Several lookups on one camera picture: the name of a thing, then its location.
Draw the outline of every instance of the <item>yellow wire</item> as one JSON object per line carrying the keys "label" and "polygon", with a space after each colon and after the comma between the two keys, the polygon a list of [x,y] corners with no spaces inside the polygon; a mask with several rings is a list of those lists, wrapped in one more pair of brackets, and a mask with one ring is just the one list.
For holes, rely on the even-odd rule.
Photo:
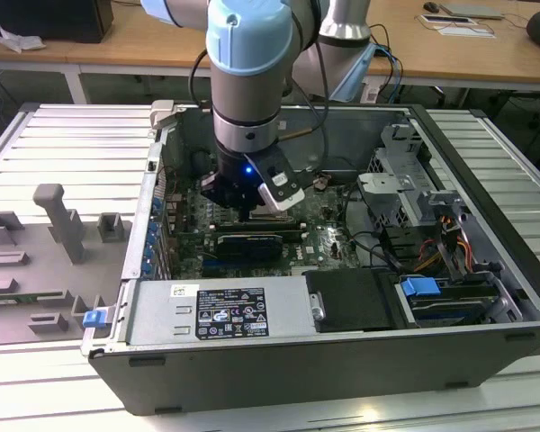
{"label": "yellow wire", "polygon": [[427,261],[423,262],[418,267],[416,267],[414,271],[419,272],[420,270],[430,266],[431,264],[435,263],[437,260],[441,258],[442,256],[440,255],[440,252],[436,252],[431,258],[429,258]]}
{"label": "yellow wire", "polygon": [[462,241],[458,241],[458,244],[464,248],[464,265],[466,266],[468,272],[471,273],[472,267],[470,266],[470,249],[468,249],[468,245]]}

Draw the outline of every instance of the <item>computer mouse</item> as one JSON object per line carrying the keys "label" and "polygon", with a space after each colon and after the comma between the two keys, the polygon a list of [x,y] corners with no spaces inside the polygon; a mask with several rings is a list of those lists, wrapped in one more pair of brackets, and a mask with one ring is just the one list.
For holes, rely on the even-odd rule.
{"label": "computer mouse", "polygon": [[425,2],[424,3],[424,9],[426,9],[427,11],[429,11],[432,14],[437,14],[438,12],[440,12],[440,8],[434,2]]}

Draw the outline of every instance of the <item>robotic arm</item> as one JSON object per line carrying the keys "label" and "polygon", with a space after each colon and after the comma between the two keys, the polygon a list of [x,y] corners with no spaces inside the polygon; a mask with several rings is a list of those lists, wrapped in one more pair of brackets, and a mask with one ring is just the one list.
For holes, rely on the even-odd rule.
{"label": "robotic arm", "polygon": [[[162,21],[207,29],[218,171],[202,180],[202,194],[241,209],[242,219],[259,204],[281,212],[304,198],[301,181],[276,146],[284,140],[277,128],[284,81],[294,77],[315,95],[349,100],[374,54],[365,24],[369,0],[332,0],[323,20],[321,3],[142,0]],[[326,87],[334,90],[324,94]]]}

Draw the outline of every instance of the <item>power supply label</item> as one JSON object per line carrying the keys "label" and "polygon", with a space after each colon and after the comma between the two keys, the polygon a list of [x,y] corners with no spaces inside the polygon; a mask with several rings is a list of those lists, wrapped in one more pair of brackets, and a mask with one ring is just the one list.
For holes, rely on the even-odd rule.
{"label": "power supply label", "polygon": [[264,288],[198,292],[196,337],[200,340],[269,335]]}

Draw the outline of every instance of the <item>motherboard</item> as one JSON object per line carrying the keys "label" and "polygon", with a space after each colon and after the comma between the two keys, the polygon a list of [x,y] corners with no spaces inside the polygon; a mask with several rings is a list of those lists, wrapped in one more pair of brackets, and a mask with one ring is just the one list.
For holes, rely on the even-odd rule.
{"label": "motherboard", "polygon": [[[302,275],[360,266],[341,223],[342,186],[311,188],[304,201],[279,215],[257,208],[247,222],[201,196],[196,182],[181,182],[176,189],[166,198],[175,279]],[[222,241],[231,240],[239,240],[238,248],[255,240],[256,249],[238,258],[219,256]]]}

